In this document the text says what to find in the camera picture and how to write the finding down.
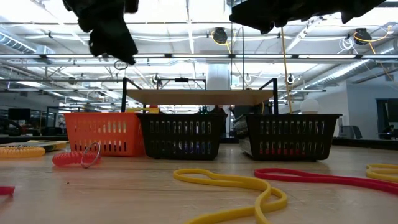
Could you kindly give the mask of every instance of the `ceiling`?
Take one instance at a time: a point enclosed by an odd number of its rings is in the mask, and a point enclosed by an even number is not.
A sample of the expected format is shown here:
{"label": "ceiling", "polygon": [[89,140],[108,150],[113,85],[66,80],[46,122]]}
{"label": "ceiling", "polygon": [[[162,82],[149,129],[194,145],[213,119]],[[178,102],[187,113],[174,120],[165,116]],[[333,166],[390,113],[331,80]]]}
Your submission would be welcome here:
{"label": "ceiling", "polygon": [[[47,46],[53,50],[54,54],[89,54],[88,34],[80,30],[74,13],[68,12],[61,0],[46,0],[41,1],[40,4],[41,6],[36,4],[35,0],[13,0],[3,4],[0,7],[0,33],[7,33],[32,48],[38,45]],[[258,30],[230,23],[228,19],[230,12],[225,0],[145,0],[140,1],[139,11],[136,14],[126,14],[124,18],[140,54],[229,54],[229,51],[234,54],[282,53],[282,39],[278,37],[280,28],[261,35]],[[340,13],[327,15],[323,19],[313,17],[309,21],[292,21],[284,27],[287,54],[356,54],[357,52],[369,54],[369,45],[350,45],[347,44],[348,40],[343,43],[345,37],[348,34],[352,35],[355,28],[359,27],[367,28],[373,39],[384,37],[389,30],[386,38],[374,43],[377,51],[379,45],[396,37],[397,13],[398,9],[393,7],[375,8],[362,17],[352,19],[347,24],[341,23]],[[228,43],[230,43],[229,50],[226,45],[218,45],[211,38],[211,32],[216,27],[225,28]],[[20,52],[0,44],[0,54],[20,54]],[[155,74],[162,78],[206,78],[209,64],[231,64],[230,61],[219,62],[211,59],[154,58],[138,59],[136,66],[119,71],[114,69],[112,60],[107,62],[98,59],[56,59],[51,65],[38,63],[35,60],[7,59],[6,62],[9,63],[8,65],[32,71],[33,75],[24,73],[27,78],[45,75],[48,77],[51,74],[50,78],[53,79],[75,77],[109,80],[126,76],[143,88],[153,87],[151,80]],[[317,75],[341,63],[347,62],[289,61],[287,72],[296,78],[300,77],[301,82],[310,82]],[[270,78],[279,78],[280,88],[284,88],[285,67],[282,60],[246,60],[243,63],[242,60],[235,59],[231,70],[235,77],[232,89],[241,88],[242,78],[240,77],[243,70],[246,76],[251,77],[248,82],[251,88],[259,88]],[[62,85],[44,83],[44,85],[57,88],[121,88],[120,82],[81,82],[75,86],[70,86],[68,83]],[[195,87],[197,86],[170,82],[164,88]],[[93,96],[86,95],[85,98],[98,101],[95,93],[92,94]],[[110,101],[119,102],[120,99],[114,97]]]}

